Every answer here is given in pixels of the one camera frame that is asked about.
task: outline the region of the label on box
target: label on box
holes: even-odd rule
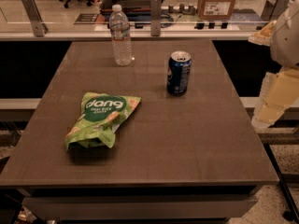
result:
[[[231,2],[206,2],[204,15],[227,15]]]

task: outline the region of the can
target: can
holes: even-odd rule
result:
[[[171,54],[168,62],[167,90],[173,95],[183,95],[188,88],[191,55],[183,50]]]

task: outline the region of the brown tabletop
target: brown tabletop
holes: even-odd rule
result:
[[[73,42],[5,170],[2,187],[219,186],[277,175],[211,40],[134,41],[118,67],[109,41]],[[171,52],[192,55],[188,91],[166,91]],[[64,138],[85,92],[142,98],[112,149],[68,154]]]

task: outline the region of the bottle label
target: bottle label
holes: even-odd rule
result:
[[[111,38],[114,41],[123,41],[130,39],[130,27],[123,30],[110,30]]]

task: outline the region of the logo on bag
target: logo on bag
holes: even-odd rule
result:
[[[122,111],[126,106],[126,101],[118,96],[98,96],[90,99],[85,105],[84,118],[95,122],[104,120],[113,111]]]

